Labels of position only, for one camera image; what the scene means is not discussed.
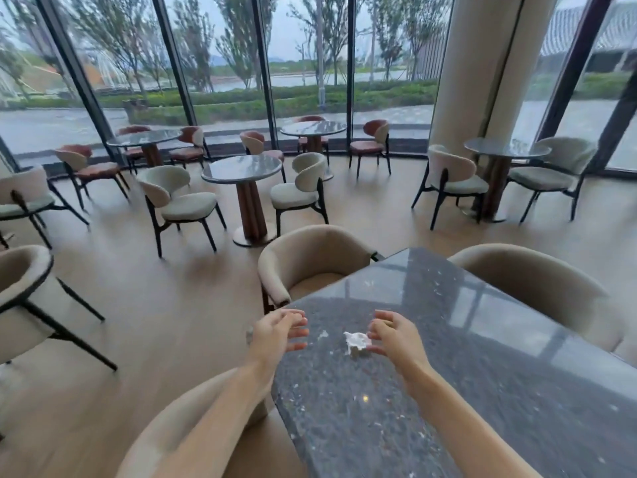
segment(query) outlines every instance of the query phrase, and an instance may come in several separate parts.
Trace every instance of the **hand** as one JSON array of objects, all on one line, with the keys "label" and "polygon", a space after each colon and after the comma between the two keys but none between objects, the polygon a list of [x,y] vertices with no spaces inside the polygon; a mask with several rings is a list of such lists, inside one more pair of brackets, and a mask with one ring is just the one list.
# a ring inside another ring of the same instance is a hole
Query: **hand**
[{"label": "hand", "polygon": [[305,312],[287,308],[270,312],[254,324],[245,365],[255,371],[265,393],[272,385],[283,354],[307,347],[307,342],[288,342],[288,339],[307,337],[310,330],[301,328],[307,324]]},{"label": "hand", "polygon": [[387,356],[402,376],[407,392],[415,397],[414,385],[423,373],[427,376],[436,375],[427,359],[418,329],[400,313],[376,310],[374,316],[367,336],[372,340],[380,340],[383,345],[369,345],[367,349]]}]

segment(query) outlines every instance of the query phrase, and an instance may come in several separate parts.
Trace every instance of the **forearm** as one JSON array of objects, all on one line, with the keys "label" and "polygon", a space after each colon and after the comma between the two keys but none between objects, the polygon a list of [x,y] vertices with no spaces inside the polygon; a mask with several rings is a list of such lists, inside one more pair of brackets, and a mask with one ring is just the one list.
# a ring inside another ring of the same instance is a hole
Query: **forearm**
[{"label": "forearm", "polygon": [[160,464],[154,478],[220,478],[260,402],[261,387],[253,369],[239,368],[179,448]]},{"label": "forearm", "polygon": [[422,417],[436,429],[464,476],[539,477],[437,373],[420,373],[414,388]]}]

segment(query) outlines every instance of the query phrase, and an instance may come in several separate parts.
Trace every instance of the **dark granite table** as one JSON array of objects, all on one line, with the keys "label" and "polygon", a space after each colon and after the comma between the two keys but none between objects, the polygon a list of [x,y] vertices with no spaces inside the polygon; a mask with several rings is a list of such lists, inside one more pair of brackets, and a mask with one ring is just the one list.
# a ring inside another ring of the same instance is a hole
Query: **dark granite table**
[{"label": "dark granite table", "polygon": [[433,367],[545,478],[637,475],[637,369],[426,249],[291,306],[309,345],[272,395],[310,477],[460,476],[389,360],[347,355],[343,332],[375,308],[414,321]]},{"label": "dark granite table", "polygon": [[[525,144],[519,141],[501,143],[487,137],[475,137],[464,143],[464,147],[477,155],[489,157],[489,163],[482,174],[483,179],[489,183],[489,190],[484,195],[482,203],[481,221],[501,223],[505,218],[498,216],[502,193],[505,192],[506,178],[511,169],[511,162],[515,159],[535,159],[548,155],[551,148],[542,144]],[[473,211],[480,207],[478,201],[473,203]]]},{"label": "dark granite table", "polygon": [[179,136],[181,136],[181,131],[178,129],[144,130],[113,137],[107,140],[106,143],[109,146],[121,148],[141,147],[148,167],[153,168],[163,164],[157,144],[177,139]]},{"label": "dark granite table", "polygon": [[242,225],[233,241],[240,247],[260,247],[276,238],[274,226],[266,223],[256,181],[281,171],[283,163],[263,154],[234,156],[206,165],[201,178],[209,183],[236,184]]},{"label": "dark granite table", "polygon": [[[321,136],[330,136],[338,134],[347,129],[347,124],[334,120],[307,120],[302,122],[293,122],[286,124],[279,130],[281,134],[286,136],[307,137],[308,152],[318,152],[323,154],[323,142]],[[334,177],[334,173],[329,167],[329,155],[327,158],[327,169],[323,176],[323,181],[330,181]]]}]

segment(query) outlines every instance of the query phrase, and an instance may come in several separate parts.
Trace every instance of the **round table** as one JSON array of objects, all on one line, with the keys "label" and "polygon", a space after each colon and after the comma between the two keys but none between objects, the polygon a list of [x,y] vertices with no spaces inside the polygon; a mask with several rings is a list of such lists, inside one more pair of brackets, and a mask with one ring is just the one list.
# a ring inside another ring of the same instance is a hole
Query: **round table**
[{"label": "round table", "polygon": [[236,184],[242,226],[233,241],[240,247],[260,247],[276,238],[276,228],[266,223],[256,181],[281,171],[283,163],[272,156],[234,156],[211,162],[201,178],[209,183]]},{"label": "round table", "polygon": [[[347,129],[347,124],[343,122],[335,122],[333,120],[308,120],[305,122],[294,122],[292,124],[284,125],[279,130],[281,134],[286,136],[295,137],[307,137],[308,138],[308,152],[318,152],[323,154],[323,143],[321,142],[321,136],[329,136],[331,134],[338,134]],[[325,176],[323,181],[330,181],[334,177],[334,173],[329,168],[329,160],[327,161],[327,169],[325,170]]]},{"label": "round table", "polygon": [[[535,159],[548,155],[551,148],[542,144],[522,144],[516,141],[511,143],[501,143],[495,139],[487,137],[475,137],[464,143],[469,151],[475,152],[478,156],[489,157],[489,163],[482,175],[483,179],[489,183],[489,190],[484,196],[482,204],[482,221],[488,223],[500,223],[505,218],[498,216],[498,208],[502,193],[505,191],[506,178],[511,168],[511,161],[515,159]],[[472,216],[477,211],[478,203],[474,201],[471,209]]]},{"label": "round table", "polygon": [[144,130],[143,132],[133,132],[113,137],[106,143],[109,146],[121,148],[140,146],[144,156],[146,156],[148,167],[153,168],[163,164],[157,144],[177,139],[179,136],[181,136],[180,129]]}]

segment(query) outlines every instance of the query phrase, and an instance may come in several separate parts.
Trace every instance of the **glossy tabletop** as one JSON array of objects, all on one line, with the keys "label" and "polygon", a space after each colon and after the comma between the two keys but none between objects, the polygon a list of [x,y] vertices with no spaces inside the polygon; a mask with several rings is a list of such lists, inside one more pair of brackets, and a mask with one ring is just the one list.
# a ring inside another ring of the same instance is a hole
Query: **glossy tabletop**
[{"label": "glossy tabletop", "polygon": [[495,139],[486,137],[475,137],[464,143],[470,151],[487,156],[506,157],[509,159],[532,159],[543,157],[551,152],[551,148],[542,144],[525,144],[518,141],[511,143],[501,143]]},{"label": "glossy tabletop", "polygon": [[113,147],[147,146],[170,141],[179,136],[181,136],[181,131],[178,129],[145,130],[143,132],[133,132],[132,134],[122,134],[109,139],[106,143]]},{"label": "glossy tabletop", "polygon": [[403,250],[291,306],[309,345],[272,395],[310,477],[461,476],[389,360],[347,355],[343,332],[376,308],[416,324],[433,367],[544,478],[637,475],[637,369],[439,255]]},{"label": "glossy tabletop", "polygon": [[280,131],[286,136],[329,136],[343,132],[347,125],[333,120],[308,120],[284,125]]},{"label": "glossy tabletop", "polygon": [[201,177],[217,184],[236,184],[268,178],[279,171],[283,164],[272,156],[233,156],[207,164]]}]

